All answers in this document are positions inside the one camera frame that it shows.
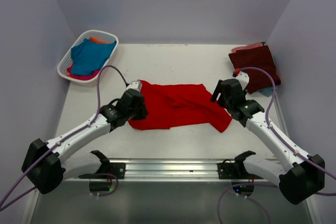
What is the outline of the red t shirt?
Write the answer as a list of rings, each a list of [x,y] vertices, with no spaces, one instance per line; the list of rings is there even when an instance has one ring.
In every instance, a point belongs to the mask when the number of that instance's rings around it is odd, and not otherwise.
[[[208,123],[223,133],[232,117],[218,104],[203,84],[151,84],[142,80],[148,115],[144,120],[129,120],[137,130],[166,130],[172,127]]]

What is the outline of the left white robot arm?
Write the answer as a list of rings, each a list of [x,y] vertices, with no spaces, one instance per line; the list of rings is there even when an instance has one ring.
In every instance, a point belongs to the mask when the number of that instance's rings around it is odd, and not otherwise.
[[[98,113],[80,126],[54,139],[34,140],[27,151],[22,172],[41,194],[56,189],[69,178],[115,178],[109,159],[100,151],[74,158],[73,154],[93,140],[104,136],[130,119],[143,120],[148,112],[139,88],[128,88],[116,104],[102,106]]]

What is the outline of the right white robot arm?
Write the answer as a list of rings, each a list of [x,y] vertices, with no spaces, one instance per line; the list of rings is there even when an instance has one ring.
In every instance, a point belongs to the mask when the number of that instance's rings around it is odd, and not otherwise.
[[[234,120],[257,136],[277,161],[246,151],[236,156],[232,163],[219,163],[219,178],[243,179],[255,175],[277,186],[294,205],[324,189],[323,158],[311,156],[276,127],[257,101],[246,99],[243,84],[236,78],[219,80],[211,102],[226,109]]]

